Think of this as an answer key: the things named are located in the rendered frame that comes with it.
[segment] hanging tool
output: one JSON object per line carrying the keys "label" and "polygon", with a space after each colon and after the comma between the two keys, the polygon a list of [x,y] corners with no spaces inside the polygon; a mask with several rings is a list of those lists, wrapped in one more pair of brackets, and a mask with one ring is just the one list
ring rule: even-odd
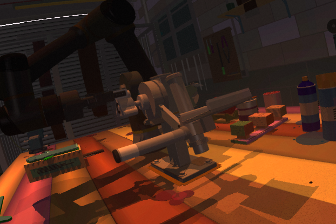
{"label": "hanging tool", "polygon": [[211,43],[211,39],[209,39],[209,41],[210,41],[211,52],[214,53],[214,49],[213,49],[213,46],[212,46],[212,43]]}
{"label": "hanging tool", "polygon": [[208,43],[207,43],[207,40],[206,40],[206,47],[207,47],[207,51],[208,51],[208,53],[211,55],[210,47],[209,47],[209,45],[208,45]]}
{"label": "hanging tool", "polygon": [[217,43],[217,48],[218,48],[218,54],[219,54],[219,59],[220,59],[220,63],[221,63],[221,70],[222,70],[223,74],[225,74],[224,64],[223,64],[223,60],[221,59],[220,49],[219,49],[218,43]]}
{"label": "hanging tool", "polygon": [[[222,36],[221,38],[221,48],[223,49],[223,53],[227,59],[227,62],[230,63],[230,50],[229,50],[229,46],[227,44],[227,41],[225,39],[225,36]],[[225,50],[224,50],[224,42],[225,42],[225,45],[226,45],[226,48],[227,48],[227,54],[225,53]]]}

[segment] wooden box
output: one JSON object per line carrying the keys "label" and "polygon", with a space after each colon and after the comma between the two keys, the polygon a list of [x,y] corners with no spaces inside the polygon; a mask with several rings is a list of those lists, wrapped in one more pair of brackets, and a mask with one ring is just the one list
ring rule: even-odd
{"label": "wooden box", "polygon": [[248,117],[257,127],[267,127],[274,122],[273,113],[255,113]]}
{"label": "wooden box", "polygon": [[230,125],[231,135],[238,137],[248,137],[254,131],[253,122],[251,121],[238,121]]}
{"label": "wooden box", "polygon": [[287,114],[286,105],[272,105],[266,108],[266,112],[273,113],[275,120],[281,120]]}
{"label": "wooden box", "polygon": [[24,169],[29,181],[32,183],[86,167],[80,145],[78,148],[78,150],[57,155],[48,160],[26,162]]}

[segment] bolt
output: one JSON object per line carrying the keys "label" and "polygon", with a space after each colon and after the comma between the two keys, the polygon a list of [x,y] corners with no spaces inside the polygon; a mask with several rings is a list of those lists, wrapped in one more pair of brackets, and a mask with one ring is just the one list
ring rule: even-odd
{"label": "bolt", "polygon": [[180,176],[186,176],[186,174],[187,174],[186,170],[180,171],[180,173],[179,173]]}

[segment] white light strip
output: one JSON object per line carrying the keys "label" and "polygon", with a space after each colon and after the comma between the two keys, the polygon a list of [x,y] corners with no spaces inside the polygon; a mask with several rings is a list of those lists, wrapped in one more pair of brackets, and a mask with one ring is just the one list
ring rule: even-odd
{"label": "white light strip", "polygon": [[[46,19],[57,19],[57,18],[65,18],[65,17],[73,17],[73,16],[81,16],[81,15],[68,15],[68,16],[60,16],[60,17],[53,17],[53,18],[46,18]],[[37,21],[44,21],[46,19],[35,19],[34,21],[27,21],[27,22],[37,22]],[[11,23],[6,25],[0,25],[0,26],[10,26],[10,25],[16,25],[16,24],[23,24],[26,22],[17,22],[17,23]]]}

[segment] corrugated metal wall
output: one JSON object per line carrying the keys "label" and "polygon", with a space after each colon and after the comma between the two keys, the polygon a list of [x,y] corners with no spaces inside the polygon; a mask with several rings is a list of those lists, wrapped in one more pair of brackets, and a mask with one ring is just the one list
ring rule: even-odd
{"label": "corrugated metal wall", "polygon": [[[62,17],[57,19],[45,19],[43,21],[34,21],[22,24],[14,24],[9,26],[0,26],[0,56],[6,53],[20,52],[24,53],[27,56],[33,54],[32,42],[37,40],[45,40],[47,45],[46,36],[52,34],[54,38],[65,34],[68,29],[78,23],[84,15],[82,16],[73,16],[73,17]],[[112,90],[119,88],[119,76],[121,73],[127,72],[127,68],[124,65],[123,61],[119,57],[117,51],[115,50],[112,44],[108,44],[105,40],[101,40],[96,43],[97,45],[97,55],[100,66],[100,73],[102,75],[102,81],[104,86],[104,91],[108,91],[108,87]],[[80,69],[78,52],[74,52],[63,61],[58,64],[59,75],[61,77],[63,92],[77,90],[79,96],[84,98],[86,95],[86,89],[84,85],[84,80],[82,72]],[[45,87],[41,89],[39,81],[33,82],[33,90],[35,98],[42,97],[42,91],[50,89]],[[111,103],[107,104],[107,109],[109,112],[108,116],[101,118],[96,118],[90,109],[84,109],[84,117],[82,119],[71,121],[71,126],[75,138],[79,138],[85,135],[94,134],[97,132],[109,130],[116,127],[116,121],[112,113]],[[120,121],[121,125],[128,124],[128,119]],[[66,141],[67,138],[61,140],[55,140],[51,127],[44,128],[44,134],[48,135],[43,139],[44,144],[54,144],[62,141]],[[28,147],[28,137],[27,134],[19,134],[15,136],[16,141],[19,142],[20,147]],[[11,146],[11,141],[7,138],[2,138],[2,141],[5,143],[5,151],[9,153],[13,152],[14,156],[18,156],[20,149],[16,147],[16,151],[13,146]]]}

